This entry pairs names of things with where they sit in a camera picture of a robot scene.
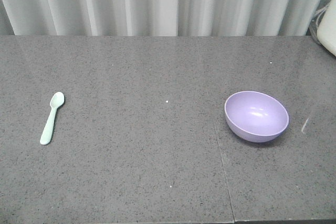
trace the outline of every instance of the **spoon bowl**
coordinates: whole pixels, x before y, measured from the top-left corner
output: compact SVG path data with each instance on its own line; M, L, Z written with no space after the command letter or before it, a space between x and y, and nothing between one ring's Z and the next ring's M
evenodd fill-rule
M63 103L64 103L64 94L62 92L57 92L54 94L54 96L50 101L50 107L57 109L60 106L62 106Z

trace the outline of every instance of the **gray countertop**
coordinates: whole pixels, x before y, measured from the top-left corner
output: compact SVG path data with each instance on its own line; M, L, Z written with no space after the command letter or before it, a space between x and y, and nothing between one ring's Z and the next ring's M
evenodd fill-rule
M1 222L336 220L336 58L310 37L0 36L0 60ZM242 90L283 135L230 131Z

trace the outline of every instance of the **white appliance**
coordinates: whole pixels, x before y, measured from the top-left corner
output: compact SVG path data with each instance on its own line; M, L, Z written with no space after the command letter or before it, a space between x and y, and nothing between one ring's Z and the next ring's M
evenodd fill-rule
M331 0L317 29L317 38L336 56L336 0Z

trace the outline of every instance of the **bowl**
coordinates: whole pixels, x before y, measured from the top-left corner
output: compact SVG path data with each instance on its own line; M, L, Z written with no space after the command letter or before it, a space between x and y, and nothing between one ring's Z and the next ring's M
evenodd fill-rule
M242 91L225 102L225 119L242 139L262 143L275 139L288 126L285 107L273 97L256 91Z

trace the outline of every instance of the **spoon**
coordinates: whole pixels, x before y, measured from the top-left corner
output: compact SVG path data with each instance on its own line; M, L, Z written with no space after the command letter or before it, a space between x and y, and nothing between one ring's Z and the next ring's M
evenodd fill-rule
M40 139L40 144L46 145L51 141L51 137L54 131L54 121L57 109L64 103L64 94L62 92L57 92L54 94L50 101L51 112L49 114L46 126L44 126L42 136Z

